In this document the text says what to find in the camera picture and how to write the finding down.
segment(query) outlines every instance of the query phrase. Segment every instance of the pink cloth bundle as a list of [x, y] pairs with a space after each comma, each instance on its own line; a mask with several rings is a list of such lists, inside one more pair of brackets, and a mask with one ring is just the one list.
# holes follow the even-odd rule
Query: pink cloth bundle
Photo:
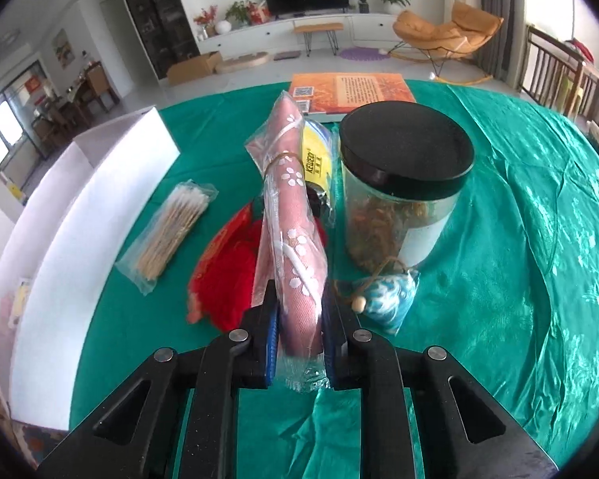
[[310, 212], [301, 143], [304, 119], [283, 92], [260, 134], [246, 148], [264, 176], [264, 224], [257, 257], [253, 304], [261, 304], [275, 277], [282, 306], [280, 337], [287, 354], [322, 352], [322, 293], [326, 254]]

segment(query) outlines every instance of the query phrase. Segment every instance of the curtain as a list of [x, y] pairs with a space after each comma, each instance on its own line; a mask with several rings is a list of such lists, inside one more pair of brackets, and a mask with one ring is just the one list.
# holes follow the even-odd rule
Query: curtain
[[477, 51], [477, 65], [496, 79], [506, 80], [510, 67], [515, 22], [515, 0], [482, 0], [482, 9], [504, 19], [502, 28]]

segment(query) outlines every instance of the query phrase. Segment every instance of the orange book cover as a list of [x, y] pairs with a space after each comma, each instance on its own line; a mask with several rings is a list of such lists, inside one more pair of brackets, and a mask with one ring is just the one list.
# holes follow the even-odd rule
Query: orange book cover
[[415, 102], [400, 74], [295, 74], [289, 93], [304, 113], [341, 114], [379, 101]]

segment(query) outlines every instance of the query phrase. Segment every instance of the wooden bench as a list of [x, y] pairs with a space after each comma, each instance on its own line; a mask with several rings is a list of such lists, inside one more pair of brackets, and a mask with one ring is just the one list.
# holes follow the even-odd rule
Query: wooden bench
[[343, 23], [318, 23], [317, 25], [301, 25], [293, 28], [295, 34], [304, 34], [304, 45], [306, 46], [307, 57], [310, 57], [313, 32], [326, 32], [333, 55], [337, 55], [339, 45], [337, 44], [337, 36], [335, 33], [338, 30], [343, 30]]

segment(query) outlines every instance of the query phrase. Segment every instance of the qr code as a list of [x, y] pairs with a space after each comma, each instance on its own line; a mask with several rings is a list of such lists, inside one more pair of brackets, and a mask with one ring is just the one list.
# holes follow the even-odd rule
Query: qr code
[[298, 110], [302, 113], [308, 113], [310, 111], [310, 101], [295, 101], [298, 105]]
[[312, 86], [298, 86], [293, 90], [293, 97], [312, 97], [313, 87]]

